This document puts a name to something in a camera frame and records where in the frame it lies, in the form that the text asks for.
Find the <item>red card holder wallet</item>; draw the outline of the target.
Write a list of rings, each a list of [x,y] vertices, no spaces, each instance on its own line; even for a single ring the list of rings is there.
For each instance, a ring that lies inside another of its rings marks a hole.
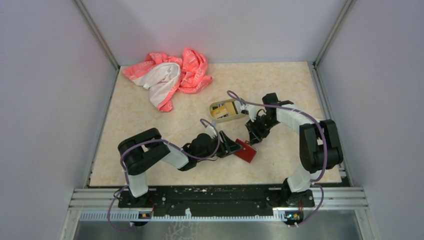
[[[250,164],[255,158],[257,150],[248,141],[242,141],[237,138],[235,142],[240,145],[240,150],[235,152],[234,155]]]

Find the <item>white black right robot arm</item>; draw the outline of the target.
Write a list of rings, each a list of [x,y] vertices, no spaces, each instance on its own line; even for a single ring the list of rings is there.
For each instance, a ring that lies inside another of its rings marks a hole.
[[[343,162],[338,128],[332,119],[319,120],[293,102],[279,100],[276,93],[266,94],[261,104],[244,101],[241,109],[249,116],[245,126],[252,145],[261,143],[278,124],[285,124],[299,136],[300,164],[284,181],[286,189],[281,193],[287,206],[295,206],[301,200],[301,193],[319,181],[325,171]]]

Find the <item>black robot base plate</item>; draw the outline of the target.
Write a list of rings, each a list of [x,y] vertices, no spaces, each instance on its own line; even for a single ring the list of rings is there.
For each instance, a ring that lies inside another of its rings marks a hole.
[[[124,190],[121,209],[152,208],[153,215],[182,216],[190,209],[195,217],[270,216],[274,208],[313,208],[311,190],[287,193],[285,184],[151,186],[141,197]]]

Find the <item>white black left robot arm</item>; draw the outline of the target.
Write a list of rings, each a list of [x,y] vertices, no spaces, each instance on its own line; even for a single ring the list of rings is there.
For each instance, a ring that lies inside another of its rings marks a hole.
[[[130,200],[138,207],[149,203],[147,170],[162,161],[179,171],[188,171],[201,161],[225,158],[243,149],[231,140],[224,131],[207,126],[204,133],[179,147],[162,138],[157,128],[134,135],[118,145],[120,164],[124,170]]]

